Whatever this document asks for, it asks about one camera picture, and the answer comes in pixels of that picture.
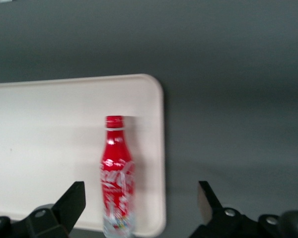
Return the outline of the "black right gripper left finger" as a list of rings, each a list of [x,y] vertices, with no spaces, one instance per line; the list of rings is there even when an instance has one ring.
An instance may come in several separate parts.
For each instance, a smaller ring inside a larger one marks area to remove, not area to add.
[[[52,207],[36,209],[25,219],[29,237],[68,238],[85,207],[85,184],[76,181]]]

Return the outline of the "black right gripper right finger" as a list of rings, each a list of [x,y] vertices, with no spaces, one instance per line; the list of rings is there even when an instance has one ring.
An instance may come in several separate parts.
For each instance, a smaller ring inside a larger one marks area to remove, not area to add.
[[[198,207],[203,223],[191,238],[258,238],[257,222],[236,209],[223,207],[210,184],[199,181]]]

